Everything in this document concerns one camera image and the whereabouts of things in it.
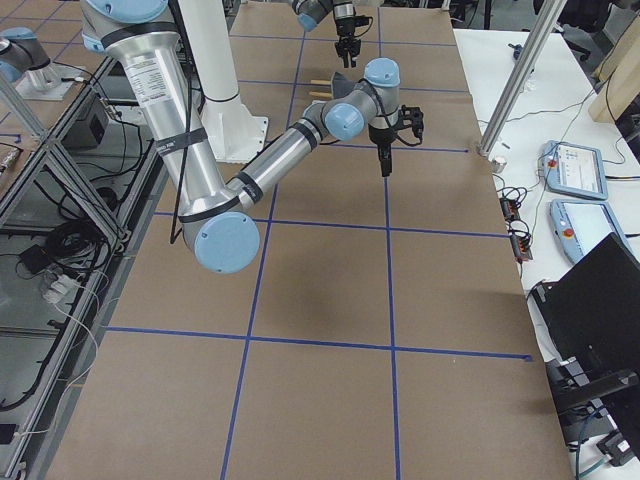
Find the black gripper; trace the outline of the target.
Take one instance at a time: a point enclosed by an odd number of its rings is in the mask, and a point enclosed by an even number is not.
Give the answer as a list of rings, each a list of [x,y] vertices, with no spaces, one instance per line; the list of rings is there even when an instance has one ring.
[[[400,125],[397,115],[376,116],[368,125],[369,139],[377,146],[381,176],[387,178],[392,173],[391,145],[395,141],[395,128]]]
[[[338,41],[335,44],[336,52],[342,59],[345,68],[355,68],[361,44],[355,35],[358,16],[354,4],[352,2],[334,2],[333,18],[338,35]]]

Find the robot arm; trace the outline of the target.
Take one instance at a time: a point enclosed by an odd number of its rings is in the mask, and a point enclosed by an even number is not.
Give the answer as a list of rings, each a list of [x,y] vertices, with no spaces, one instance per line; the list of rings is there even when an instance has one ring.
[[[365,27],[368,31],[373,23],[371,16],[358,15],[353,1],[292,0],[289,5],[305,32],[311,32],[331,15],[337,35],[334,42],[337,56],[344,68],[357,66],[362,34],[357,34],[356,29]]]
[[[325,138],[368,131],[384,174],[400,124],[397,63],[370,61],[361,80],[317,101],[268,141],[268,121],[243,103],[218,1],[85,1],[83,40],[117,60],[177,190],[176,215],[198,262],[235,273],[260,236],[248,210]]]

